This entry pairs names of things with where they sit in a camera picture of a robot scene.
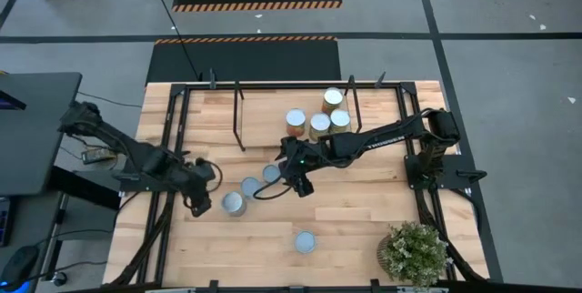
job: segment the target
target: potted plant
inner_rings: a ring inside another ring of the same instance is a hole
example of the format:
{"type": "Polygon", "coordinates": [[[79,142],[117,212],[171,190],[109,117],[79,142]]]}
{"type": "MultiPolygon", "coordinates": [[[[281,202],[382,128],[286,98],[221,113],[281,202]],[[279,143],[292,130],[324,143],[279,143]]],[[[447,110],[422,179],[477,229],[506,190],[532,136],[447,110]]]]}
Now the potted plant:
{"type": "Polygon", "coordinates": [[[447,258],[447,243],[438,238],[437,230],[411,222],[390,229],[378,244],[380,267],[392,280],[407,280],[419,288],[434,285],[445,265],[453,262],[447,258]]]}

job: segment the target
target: gray floor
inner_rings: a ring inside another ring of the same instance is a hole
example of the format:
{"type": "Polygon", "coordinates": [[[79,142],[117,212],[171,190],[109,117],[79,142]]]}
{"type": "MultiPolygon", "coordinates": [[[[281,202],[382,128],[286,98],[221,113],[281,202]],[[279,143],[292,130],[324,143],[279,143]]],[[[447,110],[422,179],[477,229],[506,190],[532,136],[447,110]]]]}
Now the gray floor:
{"type": "MultiPolygon", "coordinates": [[[[431,1],[441,32],[582,31],[577,0],[431,1]]],[[[175,20],[185,34],[428,30],[420,0],[344,0],[337,10],[175,14],[175,20]]],[[[0,29],[0,36],[172,33],[159,0],[17,0],[0,29]]],[[[505,281],[582,288],[577,162],[582,41],[447,41],[444,46],[477,167],[489,173],[481,187],[505,281]]],[[[152,48],[152,43],[3,44],[0,68],[79,71],[81,91],[139,105],[152,48]]],[[[338,48],[343,78],[373,79],[386,71],[386,79],[441,79],[430,41],[342,39],[338,48]]],[[[135,133],[138,108],[95,102],[107,121],[135,133]]],[[[63,147],[77,156],[82,151],[69,139],[63,147]]],[[[64,151],[57,164],[85,169],[64,151]]],[[[106,239],[67,242],[59,264],[104,260],[107,253],[106,239]]],[[[62,289],[93,288],[103,269],[71,270],[62,289]]],[[[55,289],[45,283],[38,291],[55,289]]]]}

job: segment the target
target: wooden tabletop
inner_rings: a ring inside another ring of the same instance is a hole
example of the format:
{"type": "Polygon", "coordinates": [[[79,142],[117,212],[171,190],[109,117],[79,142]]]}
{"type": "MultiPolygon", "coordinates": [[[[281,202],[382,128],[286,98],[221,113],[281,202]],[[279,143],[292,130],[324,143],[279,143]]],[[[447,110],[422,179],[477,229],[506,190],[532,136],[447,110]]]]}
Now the wooden tabletop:
{"type": "MultiPolygon", "coordinates": [[[[136,139],[160,144],[170,86],[171,83],[148,85],[136,139]]],[[[437,81],[419,81],[416,88],[421,109],[445,107],[437,81]]],[[[281,115],[280,107],[253,112],[251,106],[269,106],[273,96],[303,96],[311,100],[321,93],[316,89],[245,92],[242,126],[283,119],[282,127],[273,128],[280,136],[278,131],[285,130],[285,114],[281,115]]],[[[394,90],[358,89],[357,93],[362,131],[399,119],[394,90]]],[[[350,94],[346,103],[355,123],[350,94]]],[[[180,105],[178,100],[175,122],[180,105]]],[[[164,287],[207,287],[211,279],[218,279],[221,287],[366,286],[371,278],[379,278],[382,285],[401,284],[383,273],[375,253],[389,225],[418,221],[414,193],[406,184],[404,143],[369,151],[346,169],[325,168],[309,173],[316,191],[309,197],[299,198],[289,192],[272,201],[249,201],[242,217],[229,217],[220,207],[222,197],[227,192],[240,191],[239,183],[245,177],[262,178],[263,167],[274,163],[279,150],[267,145],[248,147],[242,152],[232,132],[233,107],[233,91],[196,90],[190,96],[183,150],[191,151],[191,158],[214,161],[225,177],[222,186],[211,194],[213,207],[200,218],[192,217],[176,198],[164,287]],[[316,235],[317,247],[311,254],[295,252],[294,237],[301,230],[316,235]]],[[[175,124],[170,147],[174,146],[176,130],[175,124]]],[[[264,131],[260,132],[256,134],[264,135],[264,131]]],[[[242,131],[244,142],[256,139],[253,135],[252,130],[242,131]]],[[[274,186],[265,194],[282,189],[274,186]]],[[[473,269],[487,277],[471,205],[445,190],[440,191],[440,197],[449,238],[473,269]]],[[[139,248],[150,198],[150,193],[140,194],[119,215],[104,282],[118,276],[139,248]]],[[[157,247],[152,251],[149,279],[153,278],[157,247]]]]}

